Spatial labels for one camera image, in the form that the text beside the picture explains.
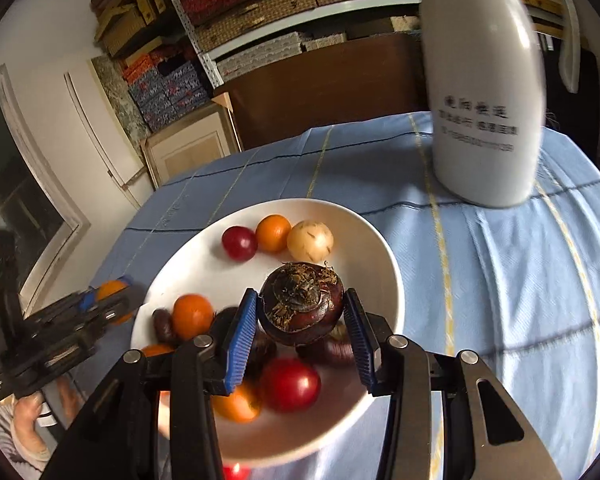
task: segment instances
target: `table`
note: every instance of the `table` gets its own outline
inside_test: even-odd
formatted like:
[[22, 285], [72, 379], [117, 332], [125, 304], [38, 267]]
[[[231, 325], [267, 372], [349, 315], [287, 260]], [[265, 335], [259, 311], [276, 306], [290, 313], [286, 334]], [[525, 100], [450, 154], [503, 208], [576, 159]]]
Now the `table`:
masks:
[[[546, 129], [532, 197], [490, 210], [432, 174], [428, 112], [312, 128], [229, 156], [161, 187], [113, 246], [93, 285], [128, 274], [148, 286], [200, 230], [277, 198], [330, 200], [369, 220], [395, 253], [403, 333], [425, 349], [477, 351], [534, 426], [564, 480], [600, 451], [600, 172]], [[87, 393], [128, 349], [132, 323], [74, 370]], [[347, 434], [253, 480], [375, 478], [386, 421], [376, 399]], [[432, 469], [440, 474], [440, 405]]]

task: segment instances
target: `metal screw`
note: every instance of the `metal screw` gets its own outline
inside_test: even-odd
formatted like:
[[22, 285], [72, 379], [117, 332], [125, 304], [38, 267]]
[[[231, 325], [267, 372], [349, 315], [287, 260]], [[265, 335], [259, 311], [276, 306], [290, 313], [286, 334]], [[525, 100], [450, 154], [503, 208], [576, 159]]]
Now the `metal screw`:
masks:
[[207, 334], [197, 335], [195, 338], [193, 338], [193, 344], [198, 348], [206, 348], [211, 346], [213, 341], [213, 338]]
[[406, 348], [409, 340], [403, 335], [392, 335], [389, 337], [389, 344], [394, 348]]
[[142, 354], [139, 350], [127, 350], [122, 358], [125, 360], [125, 363], [132, 365], [133, 363], [137, 363], [141, 357]]
[[478, 362], [478, 354], [472, 350], [465, 350], [460, 354], [460, 358], [468, 365], [475, 365]]

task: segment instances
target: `white thermos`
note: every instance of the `white thermos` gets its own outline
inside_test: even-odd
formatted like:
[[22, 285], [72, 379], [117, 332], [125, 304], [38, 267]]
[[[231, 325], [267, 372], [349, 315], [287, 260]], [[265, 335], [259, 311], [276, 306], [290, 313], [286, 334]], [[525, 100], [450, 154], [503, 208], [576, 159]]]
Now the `white thermos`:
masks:
[[[576, 92], [580, 32], [563, 0], [560, 75]], [[433, 162], [439, 181], [468, 202], [509, 207], [532, 191], [545, 117], [542, 56], [520, 0], [422, 0]]]

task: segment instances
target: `white plate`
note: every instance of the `white plate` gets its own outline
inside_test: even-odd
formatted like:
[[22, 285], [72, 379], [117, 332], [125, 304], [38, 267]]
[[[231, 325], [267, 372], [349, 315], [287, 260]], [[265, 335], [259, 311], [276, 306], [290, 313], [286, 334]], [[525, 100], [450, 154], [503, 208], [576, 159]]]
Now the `white plate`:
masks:
[[[281, 214], [292, 225], [305, 219], [324, 222], [333, 232], [328, 264], [345, 289], [356, 289], [369, 312], [386, 318], [394, 332], [404, 323], [404, 290], [400, 269], [389, 245], [365, 219], [345, 207], [321, 200], [289, 198], [237, 211], [204, 229], [187, 242], [162, 268], [138, 311], [131, 348], [157, 342], [151, 315], [156, 308], [172, 309], [181, 295], [206, 296], [216, 311], [240, 303], [248, 288], [260, 290], [266, 277], [283, 262], [285, 251], [272, 256], [258, 252], [245, 263], [231, 261], [221, 246], [225, 229], [242, 225], [255, 230], [265, 216]], [[295, 355], [279, 346], [278, 354]], [[370, 406], [372, 397], [360, 383], [355, 366], [334, 370], [320, 367], [322, 390], [308, 410], [280, 415], [263, 410], [249, 424], [216, 416], [222, 460], [248, 467], [269, 467], [303, 458], [350, 428]]]

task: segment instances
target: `orange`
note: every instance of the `orange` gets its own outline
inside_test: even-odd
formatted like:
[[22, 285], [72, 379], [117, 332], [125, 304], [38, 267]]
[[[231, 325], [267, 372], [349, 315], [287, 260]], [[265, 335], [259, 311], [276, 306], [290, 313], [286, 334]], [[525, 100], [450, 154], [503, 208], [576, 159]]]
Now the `orange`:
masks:
[[234, 422], [251, 422], [262, 408], [256, 390], [245, 383], [236, 386], [228, 397], [211, 396], [211, 405], [218, 415]]
[[214, 310], [204, 296], [185, 294], [173, 304], [171, 323], [183, 341], [207, 332], [213, 320]]
[[[112, 294], [115, 294], [116, 292], [120, 292], [120, 290], [122, 290], [123, 288], [127, 288], [127, 287], [128, 287], [128, 284], [123, 282], [122, 280], [111, 280], [110, 282], [104, 282], [102, 285], [99, 286], [98, 290], [96, 291], [96, 301], [104, 300], [105, 298], [108, 298]], [[122, 324], [126, 320], [131, 319], [133, 314], [134, 314], [133, 312], [129, 312], [128, 314], [125, 314], [124, 316], [118, 318], [117, 320], [112, 321], [111, 324], [112, 325]]]
[[145, 346], [142, 349], [142, 353], [145, 357], [153, 357], [154, 355], [168, 354], [174, 350], [175, 348], [173, 346], [165, 345], [164, 343], [156, 343], [155, 345]]
[[267, 253], [279, 253], [286, 249], [286, 236], [291, 224], [282, 215], [269, 215], [262, 219], [256, 228], [258, 248]]

